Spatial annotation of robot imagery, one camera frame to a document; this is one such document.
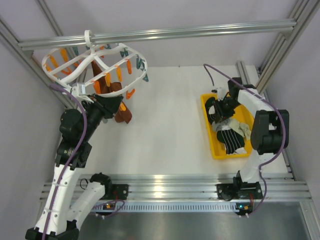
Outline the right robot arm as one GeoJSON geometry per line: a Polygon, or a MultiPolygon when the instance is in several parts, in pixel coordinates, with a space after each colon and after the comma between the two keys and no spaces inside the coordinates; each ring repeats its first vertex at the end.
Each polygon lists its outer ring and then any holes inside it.
{"type": "Polygon", "coordinates": [[[277,109],[253,85],[243,84],[239,77],[230,79],[228,90],[218,90],[217,95],[207,113],[212,130],[218,141],[224,144],[226,154],[244,153],[245,138],[252,147],[247,162],[233,177],[232,183],[217,185],[218,198],[224,201],[263,199],[267,189],[260,185],[262,170],[288,146],[289,112],[277,109]],[[253,116],[249,133],[240,133],[240,122],[233,118],[237,107],[245,107],[253,116]]]}

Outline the white round clip hanger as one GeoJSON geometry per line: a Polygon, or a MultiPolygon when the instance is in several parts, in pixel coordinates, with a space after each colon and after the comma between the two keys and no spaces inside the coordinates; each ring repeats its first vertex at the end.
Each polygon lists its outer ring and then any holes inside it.
{"type": "Polygon", "coordinates": [[[84,32],[86,51],[74,58],[65,48],[50,50],[42,59],[42,70],[78,99],[88,99],[91,89],[102,97],[130,99],[139,82],[149,81],[147,60],[123,43],[97,44],[92,37],[90,30],[84,32]]]}

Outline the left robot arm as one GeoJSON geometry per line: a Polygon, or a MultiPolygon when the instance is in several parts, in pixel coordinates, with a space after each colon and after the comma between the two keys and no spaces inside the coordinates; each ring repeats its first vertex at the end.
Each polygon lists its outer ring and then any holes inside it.
{"type": "Polygon", "coordinates": [[[86,217],[98,200],[113,194],[112,180],[103,173],[95,173],[75,201],[72,197],[86,166],[92,146],[89,143],[102,120],[113,118],[122,96],[89,96],[78,109],[68,109],[60,117],[62,140],[56,151],[54,176],[43,212],[35,227],[26,231],[27,240],[76,240],[86,217]]]}

